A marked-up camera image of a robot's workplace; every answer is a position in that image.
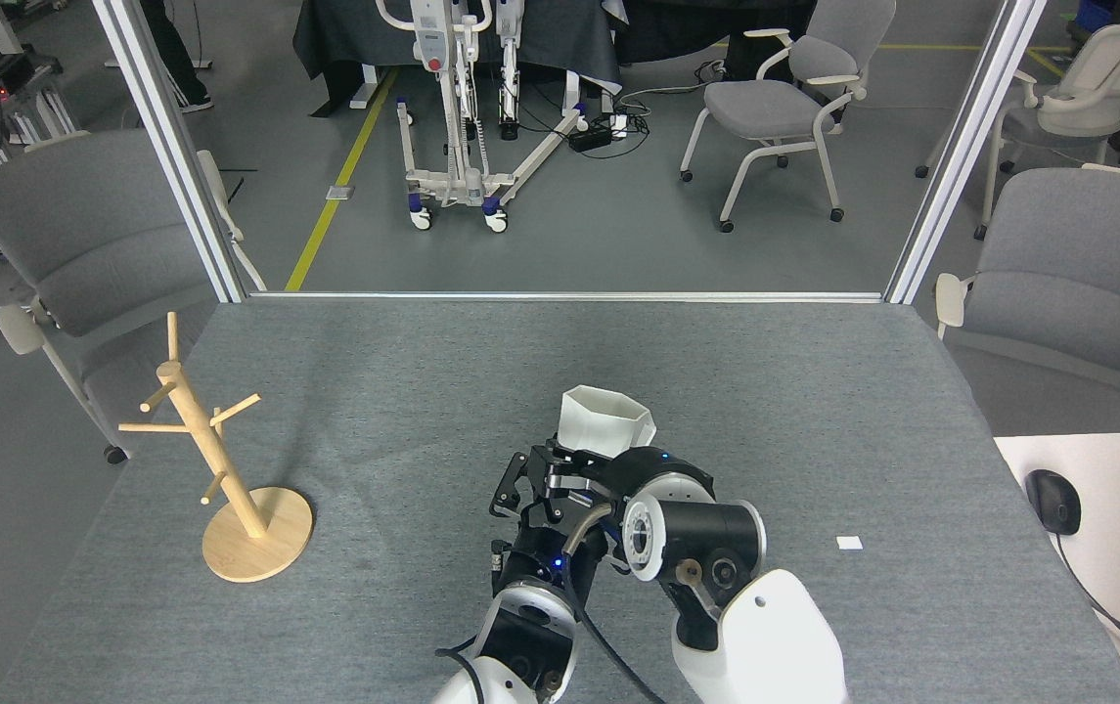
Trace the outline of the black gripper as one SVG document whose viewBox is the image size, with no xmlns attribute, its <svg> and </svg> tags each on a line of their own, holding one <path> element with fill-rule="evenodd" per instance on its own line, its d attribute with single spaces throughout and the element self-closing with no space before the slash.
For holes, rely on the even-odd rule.
<svg viewBox="0 0 1120 704">
<path fill-rule="evenodd" d="M 545 498 L 564 498 L 569 492 L 585 492 L 608 501 L 616 499 L 616 492 L 605 485 L 605 469 L 600 466 L 545 468 L 545 451 L 515 452 L 492 494 L 489 511 L 496 517 L 520 517 L 524 511 L 528 518 L 540 518 L 545 515 Z M 564 534 L 551 527 L 522 525 L 515 539 L 493 539 L 491 593 L 496 595 L 508 584 L 528 580 L 563 592 L 563 547 Z M 607 553 L 607 536 L 600 527 L 588 531 L 573 550 L 571 576 L 578 597 L 590 595 L 597 566 Z"/>
<path fill-rule="evenodd" d="M 713 478 L 657 447 L 632 447 L 616 458 L 545 442 L 548 472 L 603 472 L 604 495 L 628 505 L 640 494 L 659 501 L 715 503 Z"/>
</svg>

